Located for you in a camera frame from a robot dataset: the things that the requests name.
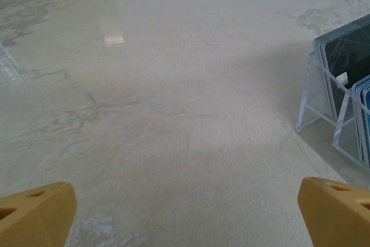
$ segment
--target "yellow object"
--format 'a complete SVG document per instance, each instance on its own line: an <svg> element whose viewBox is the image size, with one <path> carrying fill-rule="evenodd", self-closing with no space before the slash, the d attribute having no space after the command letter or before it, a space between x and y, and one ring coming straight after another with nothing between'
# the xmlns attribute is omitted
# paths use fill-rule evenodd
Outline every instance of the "yellow object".
<svg viewBox="0 0 370 247"><path fill-rule="evenodd" d="M305 178L298 205L315 247L370 246L370 191Z"/></svg>
<svg viewBox="0 0 370 247"><path fill-rule="evenodd" d="M0 198L0 246L63 247L76 210L66 182Z"/></svg>

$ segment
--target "marble countertop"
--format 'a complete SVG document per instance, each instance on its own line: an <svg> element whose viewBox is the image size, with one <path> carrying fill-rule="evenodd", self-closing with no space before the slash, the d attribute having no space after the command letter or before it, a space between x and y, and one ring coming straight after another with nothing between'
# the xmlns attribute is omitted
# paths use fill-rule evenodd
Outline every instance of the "marble countertop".
<svg viewBox="0 0 370 247"><path fill-rule="evenodd" d="M67 246L311 246L312 40L370 0L0 0L0 192L69 181Z"/></svg>

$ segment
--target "beige marble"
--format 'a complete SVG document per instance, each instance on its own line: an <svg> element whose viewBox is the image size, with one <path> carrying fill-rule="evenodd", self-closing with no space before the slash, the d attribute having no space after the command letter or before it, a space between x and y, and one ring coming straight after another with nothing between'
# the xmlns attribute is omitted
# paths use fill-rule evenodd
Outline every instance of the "beige marble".
<svg viewBox="0 0 370 247"><path fill-rule="evenodd" d="M312 40L370 0L0 0L0 192L65 180L68 246L311 246Z"/></svg>

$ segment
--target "yellow plastic piece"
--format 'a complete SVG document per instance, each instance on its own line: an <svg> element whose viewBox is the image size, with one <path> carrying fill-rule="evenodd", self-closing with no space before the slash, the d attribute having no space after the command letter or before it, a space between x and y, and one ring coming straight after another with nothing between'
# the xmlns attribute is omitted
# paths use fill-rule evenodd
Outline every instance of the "yellow plastic piece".
<svg viewBox="0 0 370 247"><path fill-rule="evenodd" d="M370 191L305 178L298 205L314 247L370 246Z"/></svg>
<svg viewBox="0 0 370 247"><path fill-rule="evenodd" d="M0 246L63 247L76 210L66 182L0 198Z"/></svg>

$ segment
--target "clear acrylic stand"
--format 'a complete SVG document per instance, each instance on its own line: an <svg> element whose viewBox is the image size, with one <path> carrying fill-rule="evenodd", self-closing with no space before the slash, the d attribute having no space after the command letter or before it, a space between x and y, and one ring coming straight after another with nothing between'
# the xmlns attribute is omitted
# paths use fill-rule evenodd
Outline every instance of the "clear acrylic stand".
<svg viewBox="0 0 370 247"><path fill-rule="evenodd" d="M323 82L334 88L333 94L337 98L343 99L340 111L334 114L335 108L330 108L333 105ZM355 111L362 113L364 119L370 119L369 109L354 97L352 90L340 84L317 62L315 54L310 53L296 132L349 183L369 187L370 162L367 153L358 147Z"/></svg>

